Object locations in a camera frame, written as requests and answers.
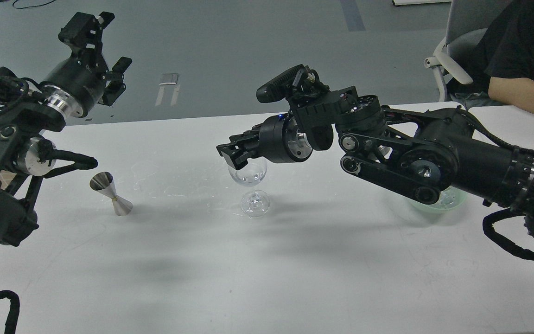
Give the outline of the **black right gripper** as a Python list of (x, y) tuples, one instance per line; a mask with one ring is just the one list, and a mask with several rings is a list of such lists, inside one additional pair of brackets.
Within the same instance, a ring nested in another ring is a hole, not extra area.
[(250, 159), (266, 158), (273, 163), (297, 163), (310, 158), (313, 148), (289, 114), (271, 116), (259, 130), (232, 135), (229, 142), (216, 146), (225, 163), (241, 170)]

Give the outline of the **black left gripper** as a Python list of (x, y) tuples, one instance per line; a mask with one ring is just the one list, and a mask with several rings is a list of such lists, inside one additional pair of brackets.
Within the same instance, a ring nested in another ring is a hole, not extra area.
[(61, 29), (58, 39), (71, 50), (42, 82), (45, 104), (64, 118), (86, 117), (96, 103), (112, 106), (127, 89), (125, 71), (132, 59), (121, 57), (110, 71), (102, 55), (102, 31), (115, 14), (95, 16), (77, 12)]

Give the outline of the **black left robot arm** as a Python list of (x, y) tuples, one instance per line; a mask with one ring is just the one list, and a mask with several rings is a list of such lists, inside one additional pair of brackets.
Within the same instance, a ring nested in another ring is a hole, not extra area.
[(132, 60), (112, 68), (102, 54), (102, 32), (114, 13), (78, 12), (59, 32), (71, 55), (40, 83), (0, 67), (0, 245), (18, 246), (38, 228), (36, 199), (42, 182), (97, 161), (60, 150), (43, 137), (60, 132), (70, 117), (84, 118), (96, 106), (112, 106), (127, 88), (124, 74)]

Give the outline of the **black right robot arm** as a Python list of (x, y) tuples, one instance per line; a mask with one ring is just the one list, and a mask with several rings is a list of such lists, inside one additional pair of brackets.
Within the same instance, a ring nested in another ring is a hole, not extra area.
[(461, 107), (411, 112), (382, 106), (355, 87), (331, 90), (299, 64), (258, 88), (261, 103), (286, 100), (289, 111), (269, 117), (216, 147), (229, 167), (248, 160), (306, 161), (338, 135), (341, 168), (354, 177), (425, 205), (453, 186), (501, 210), (483, 232), (511, 255), (534, 260), (534, 149), (492, 135)]

